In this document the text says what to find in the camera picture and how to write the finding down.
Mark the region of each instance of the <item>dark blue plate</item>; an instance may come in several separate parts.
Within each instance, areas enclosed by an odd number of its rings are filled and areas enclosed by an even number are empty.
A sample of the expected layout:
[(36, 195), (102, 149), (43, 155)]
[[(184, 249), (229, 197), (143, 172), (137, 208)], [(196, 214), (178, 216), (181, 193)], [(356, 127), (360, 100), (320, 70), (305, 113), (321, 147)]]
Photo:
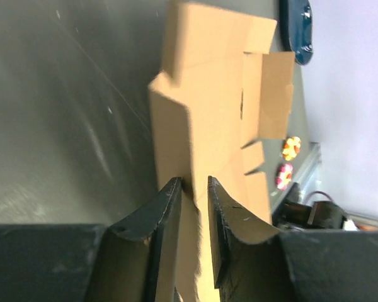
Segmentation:
[(284, 49), (306, 65), (312, 58), (312, 9), (308, 0), (280, 0), (280, 33)]

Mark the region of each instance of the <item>small toy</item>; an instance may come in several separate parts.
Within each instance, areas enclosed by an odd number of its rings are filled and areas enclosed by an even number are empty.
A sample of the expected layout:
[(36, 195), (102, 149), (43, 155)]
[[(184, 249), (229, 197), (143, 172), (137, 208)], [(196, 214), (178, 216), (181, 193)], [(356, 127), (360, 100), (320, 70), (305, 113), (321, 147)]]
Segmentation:
[(278, 172), (277, 189), (284, 191), (287, 189), (292, 180), (292, 164), (284, 164)]
[(295, 159), (298, 153), (300, 153), (300, 149), (301, 149), (301, 139), (299, 137), (288, 138), (283, 148), (284, 159), (287, 162)]

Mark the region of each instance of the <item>brown cardboard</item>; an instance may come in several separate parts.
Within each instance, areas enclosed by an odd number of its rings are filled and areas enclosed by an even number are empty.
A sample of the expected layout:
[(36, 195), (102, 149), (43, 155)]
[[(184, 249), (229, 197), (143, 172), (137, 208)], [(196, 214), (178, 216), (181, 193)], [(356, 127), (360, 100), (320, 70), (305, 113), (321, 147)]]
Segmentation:
[(207, 177), (271, 222), (258, 138), (285, 138), (294, 53), (269, 53), (276, 21), (172, 1), (163, 69), (149, 85), (158, 185), (184, 180), (177, 289), (184, 302), (214, 289)]

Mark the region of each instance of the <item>white wall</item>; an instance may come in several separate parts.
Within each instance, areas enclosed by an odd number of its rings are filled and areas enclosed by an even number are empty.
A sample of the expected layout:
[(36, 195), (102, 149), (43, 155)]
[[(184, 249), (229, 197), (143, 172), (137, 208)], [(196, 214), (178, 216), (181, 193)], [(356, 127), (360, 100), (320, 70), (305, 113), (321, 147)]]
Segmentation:
[(303, 67), (325, 190), (378, 218), (378, 0), (310, 0), (314, 57)]

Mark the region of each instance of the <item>dark gray table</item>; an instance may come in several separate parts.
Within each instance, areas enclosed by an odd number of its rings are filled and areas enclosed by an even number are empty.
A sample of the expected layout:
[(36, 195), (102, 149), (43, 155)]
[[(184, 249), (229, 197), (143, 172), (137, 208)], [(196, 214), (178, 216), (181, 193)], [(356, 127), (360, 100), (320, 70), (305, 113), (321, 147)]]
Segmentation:
[[(277, 17), (272, 0), (209, 4)], [(155, 195), (147, 84), (160, 67), (166, 5), (0, 1), (0, 223), (109, 224)], [(276, 35), (272, 50), (279, 45)], [(289, 135), (306, 142), (298, 66), (294, 85)], [(281, 146), (265, 142), (271, 193)], [(296, 170), (307, 155), (302, 148)]]

